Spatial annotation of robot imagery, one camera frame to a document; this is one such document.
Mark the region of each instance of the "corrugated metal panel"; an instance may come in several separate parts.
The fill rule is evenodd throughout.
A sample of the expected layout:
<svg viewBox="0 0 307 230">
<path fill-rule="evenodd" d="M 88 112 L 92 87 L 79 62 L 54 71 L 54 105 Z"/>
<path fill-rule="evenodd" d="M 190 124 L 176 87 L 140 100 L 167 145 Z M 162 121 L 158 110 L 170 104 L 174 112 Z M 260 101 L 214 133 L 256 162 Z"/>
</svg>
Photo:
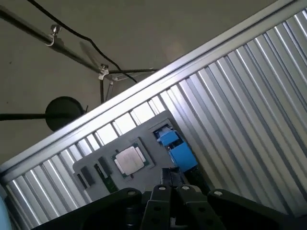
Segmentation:
<svg viewBox="0 0 307 230">
<path fill-rule="evenodd" d="M 73 163 L 164 110 L 178 122 L 211 186 L 305 214 L 306 10 L 237 47 L 188 75 L 184 69 L 180 78 L 161 80 L 141 103 L 115 106 L 108 111 L 112 119 L 103 123 L 108 115 L 101 114 L 59 141 L 48 159 L 41 161 L 44 152 L 38 152 L 35 167 L 25 161 L 3 176 L 20 228 L 91 202 L 72 177 Z"/>
</svg>

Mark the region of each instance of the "black pole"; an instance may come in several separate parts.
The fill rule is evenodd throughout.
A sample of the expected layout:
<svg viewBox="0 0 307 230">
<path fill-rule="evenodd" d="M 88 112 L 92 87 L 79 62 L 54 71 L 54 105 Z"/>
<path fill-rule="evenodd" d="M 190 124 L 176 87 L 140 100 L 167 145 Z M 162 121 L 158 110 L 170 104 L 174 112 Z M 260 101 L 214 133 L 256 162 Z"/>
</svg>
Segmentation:
<svg viewBox="0 0 307 230">
<path fill-rule="evenodd" d="M 0 121 L 71 118 L 70 114 L 0 114 Z"/>
<path fill-rule="evenodd" d="M 159 69 L 126 69 L 122 72 L 125 73 L 146 73 L 146 72 L 157 72 Z M 115 70 L 109 70 L 109 73 L 122 73 L 121 71 L 115 69 Z"/>
</svg>

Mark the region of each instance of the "screw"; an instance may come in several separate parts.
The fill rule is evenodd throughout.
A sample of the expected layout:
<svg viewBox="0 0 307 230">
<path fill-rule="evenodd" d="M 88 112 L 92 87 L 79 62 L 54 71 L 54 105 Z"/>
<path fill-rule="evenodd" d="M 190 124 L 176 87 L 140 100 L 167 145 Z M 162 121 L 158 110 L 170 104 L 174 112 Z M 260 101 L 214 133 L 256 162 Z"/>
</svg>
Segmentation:
<svg viewBox="0 0 307 230">
<path fill-rule="evenodd" d="M 222 196 L 223 195 L 223 193 L 220 192 L 220 191 L 215 191 L 213 194 L 216 195 L 216 196 Z"/>
<path fill-rule="evenodd" d="M 52 31 L 52 35 L 56 36 L 62 30 L 62 26 L 53 24 L 51 25 L 50 29 Z"/>
<path fill-rule="evenodd" d="M 136 194 L 136 192 L 135 191 L 133 191 L 133 190 L 131 190 L 131 191 L 128 191 L 128 195 L 134 195 L 134 194 Z"/>
<path fill-rule="evenodd" d="M 188 186 L 182 186 L 181 187 L 183 190 L 189 190 L 190 188 Z"/>
</svg>

